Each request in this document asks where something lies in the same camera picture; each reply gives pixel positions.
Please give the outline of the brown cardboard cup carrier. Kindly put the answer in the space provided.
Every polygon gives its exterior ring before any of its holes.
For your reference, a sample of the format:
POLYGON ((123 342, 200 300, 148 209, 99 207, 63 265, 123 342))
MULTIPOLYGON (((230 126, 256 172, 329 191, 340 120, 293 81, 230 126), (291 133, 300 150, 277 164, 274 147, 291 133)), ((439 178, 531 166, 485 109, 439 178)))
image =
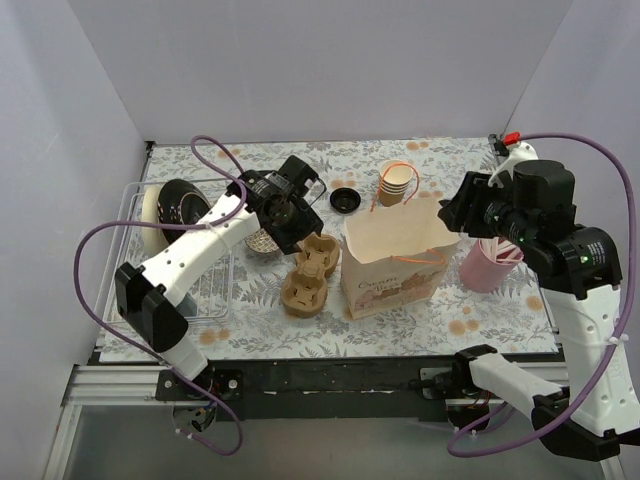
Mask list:
POLYGON ((341 253, 337 239, 312 233, 297 246, 295 268, 281 286, 281 303, 287 314, 310 318, 324 308, 328 296, 328 279, 336 270, 341 253))

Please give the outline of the patterned ceramic bowl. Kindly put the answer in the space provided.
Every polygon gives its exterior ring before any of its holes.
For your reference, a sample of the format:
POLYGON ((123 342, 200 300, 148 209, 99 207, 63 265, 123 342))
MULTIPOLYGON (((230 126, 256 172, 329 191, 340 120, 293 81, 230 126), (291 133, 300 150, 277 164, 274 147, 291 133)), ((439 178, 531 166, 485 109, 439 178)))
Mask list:
POLYGON ((264 229, 248 236, 245 239, 245 244, 258 254, 272 254, 280 250, 280 247, 264 229))

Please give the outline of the stack of brown paper cups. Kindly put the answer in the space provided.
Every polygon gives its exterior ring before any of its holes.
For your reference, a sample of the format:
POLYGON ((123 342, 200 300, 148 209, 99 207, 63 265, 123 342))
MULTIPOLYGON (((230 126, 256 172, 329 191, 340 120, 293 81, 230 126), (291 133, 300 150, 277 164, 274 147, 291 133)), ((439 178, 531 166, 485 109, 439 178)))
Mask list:
POLYGON ((379 166, 378 200, 384 207, 400 203, 409 188, 414 171, 408 162, 388 160, 379 166))

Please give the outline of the black plastic cup lid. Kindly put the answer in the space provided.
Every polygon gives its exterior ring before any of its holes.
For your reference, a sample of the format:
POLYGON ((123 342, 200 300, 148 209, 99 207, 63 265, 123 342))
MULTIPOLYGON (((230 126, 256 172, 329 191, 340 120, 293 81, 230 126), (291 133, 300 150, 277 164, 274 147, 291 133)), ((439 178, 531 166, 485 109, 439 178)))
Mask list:
POLYGON ((331 193, 329 202, 334 211, 347 215, 360 207, 361 196, 353 188, 340 187, 331 193))

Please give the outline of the pink cup holder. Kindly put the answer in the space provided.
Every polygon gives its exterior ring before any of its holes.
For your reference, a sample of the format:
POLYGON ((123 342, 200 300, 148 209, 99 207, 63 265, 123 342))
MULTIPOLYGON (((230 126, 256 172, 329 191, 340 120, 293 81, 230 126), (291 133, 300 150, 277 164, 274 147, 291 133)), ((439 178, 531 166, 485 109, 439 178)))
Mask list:
POLYGON ((498 263, 490 259, 477 240, 459 267, 459 279, 468 290, 491 293, 502 284, 515 266, 515 263, 498 263))

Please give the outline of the black round plate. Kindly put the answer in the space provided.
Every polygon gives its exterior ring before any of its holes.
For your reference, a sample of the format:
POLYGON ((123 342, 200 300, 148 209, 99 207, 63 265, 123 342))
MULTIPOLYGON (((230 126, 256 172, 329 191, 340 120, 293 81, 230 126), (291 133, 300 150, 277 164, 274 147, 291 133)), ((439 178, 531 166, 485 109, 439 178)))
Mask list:
POLYGON ((194 225, 210 209, 205 195, 186 180, 172 179, 160 188, 157 199, 160 224, 194 225))

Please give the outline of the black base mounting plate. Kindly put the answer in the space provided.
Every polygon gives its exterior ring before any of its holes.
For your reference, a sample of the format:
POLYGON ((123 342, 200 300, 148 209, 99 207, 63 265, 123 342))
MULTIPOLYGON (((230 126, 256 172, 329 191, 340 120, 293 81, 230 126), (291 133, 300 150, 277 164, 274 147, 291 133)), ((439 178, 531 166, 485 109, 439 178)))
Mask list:
POLYGON ((444 421, 445 401, 418 388, 454 357, 218 360, 213 393, 242 420, 417 418, 444 421))

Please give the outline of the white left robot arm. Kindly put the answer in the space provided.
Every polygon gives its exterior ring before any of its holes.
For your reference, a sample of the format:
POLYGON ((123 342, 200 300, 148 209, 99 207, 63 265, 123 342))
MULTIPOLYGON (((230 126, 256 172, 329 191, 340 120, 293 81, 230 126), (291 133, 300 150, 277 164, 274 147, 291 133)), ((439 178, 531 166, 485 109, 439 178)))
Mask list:
POLYGON ((188 398, 205 398, 213 377, 207 358, 188 336, 179 304, 209 267, 259 230, 286 255, 299 252, 310 234, 321 233, 323 222, 305 199, 319 180, 296 156, 269 174, 247 170, 179 239, 138 267, 124 263, 116 270, 118 313, 177 371, 178 387, 188 398))

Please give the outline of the floral table mat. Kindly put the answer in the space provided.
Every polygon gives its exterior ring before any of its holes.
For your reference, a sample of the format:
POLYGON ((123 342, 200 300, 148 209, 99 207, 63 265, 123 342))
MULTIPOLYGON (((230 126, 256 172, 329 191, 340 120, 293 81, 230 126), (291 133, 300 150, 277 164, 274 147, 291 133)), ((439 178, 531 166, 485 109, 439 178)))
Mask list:
MULTIPOLYGON (((201 144, 198 156, 185 145, 157 146, 124 207, 138 213, 143 190, 173 178, 193 181, 213 200, 225 186, 217 168, 270 170, 293 155, 319 173, 321 183, 310 197, 325 232, 336 238, 343 235, 344 218, 330 207, 330 193, 350 187, 360 194, 362 207, 370 208, 378 168, 387 160, 415 165, 420 182, 411 194, 434 199, 452 194, 465 172, 496 165, 482 138, 231 144, 225 150, 201 144)), ((556 353, 534 276, 517 266, 492 293, 474 293, 458 277, 471 242, 465 239, 459 246, 429 300, 356 319, 339 275, 333 274, 323 310, 299 319, 286 313, 280 301, 293 258, 238 245, 191 289, 197 313, 189 321, 189 334, 215 360, 449 355, 484 343, 504 354, 556 353)))

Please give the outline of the aluminium frame rail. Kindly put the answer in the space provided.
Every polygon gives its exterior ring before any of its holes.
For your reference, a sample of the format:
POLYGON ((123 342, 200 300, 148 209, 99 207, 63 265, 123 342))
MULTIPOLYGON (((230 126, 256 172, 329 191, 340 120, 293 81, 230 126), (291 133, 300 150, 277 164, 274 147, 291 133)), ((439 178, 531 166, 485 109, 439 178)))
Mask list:
POLYGON ((76 368, 49 479, 627 479, 617 458, 562 459, 531 444, 487 458, 448 455, 448 427, 400 419, 251 420, 240 452, 180 438, 154 397, 156 366, 76 368))

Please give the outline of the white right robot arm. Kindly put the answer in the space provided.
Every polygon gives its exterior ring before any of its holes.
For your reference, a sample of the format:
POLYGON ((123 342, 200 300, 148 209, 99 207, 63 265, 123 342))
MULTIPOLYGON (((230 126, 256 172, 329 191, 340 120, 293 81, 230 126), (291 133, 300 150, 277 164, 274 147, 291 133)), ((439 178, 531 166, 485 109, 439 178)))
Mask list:
POLYGON ((487 391, 526 415, 551 453, 598 462, 639 441, 639 401, 619 311, 621 267, 612 238, 575 221, 575 179, 552 160, 518 162, 497 175, 469 172, 439 217, 453 232, 502 237, 538 279, 557 327, 569 383, 522 369, 488 345, 456 353, 454 389, 487 391))

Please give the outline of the beige paper takeout bag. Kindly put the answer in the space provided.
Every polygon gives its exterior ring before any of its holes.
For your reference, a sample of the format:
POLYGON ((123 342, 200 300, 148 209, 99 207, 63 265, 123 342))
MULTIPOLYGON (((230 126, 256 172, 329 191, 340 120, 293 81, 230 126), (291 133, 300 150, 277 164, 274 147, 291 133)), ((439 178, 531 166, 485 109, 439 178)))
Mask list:
POLYGON ((371 205, 344 222, 341 285, 354 319, 430 299, 458 250, 459 235, 438 218, 436 199, 418 195, 420 175, 409 165, 400 203, 382 206, 378 181, 371 205))

